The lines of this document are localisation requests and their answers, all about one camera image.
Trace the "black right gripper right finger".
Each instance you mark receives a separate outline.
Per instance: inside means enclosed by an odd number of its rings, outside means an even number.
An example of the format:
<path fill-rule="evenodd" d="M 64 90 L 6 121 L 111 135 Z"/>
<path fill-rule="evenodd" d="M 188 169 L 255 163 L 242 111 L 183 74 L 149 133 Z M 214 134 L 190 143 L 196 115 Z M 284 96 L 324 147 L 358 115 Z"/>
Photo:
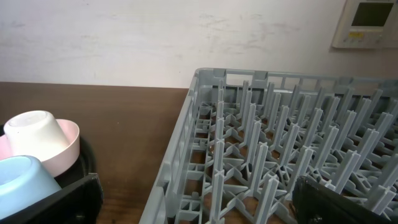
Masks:
<path fill-rule="evenodd" d="M 382 217 L 314 180 L 300 176 L 292 193 L 293 214 L 298 223 L 390 224 Z"/>

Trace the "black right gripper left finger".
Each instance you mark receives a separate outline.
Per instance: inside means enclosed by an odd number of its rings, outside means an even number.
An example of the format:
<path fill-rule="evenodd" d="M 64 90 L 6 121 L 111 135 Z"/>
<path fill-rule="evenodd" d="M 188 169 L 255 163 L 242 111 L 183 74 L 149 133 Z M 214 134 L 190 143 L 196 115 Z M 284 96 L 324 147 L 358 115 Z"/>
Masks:
<path fill-rule="evenodd" d="M 62 190 L 1 220 L 2 224 L 95 224 L 103 204 L 97 173 L 90 173 Z"/>

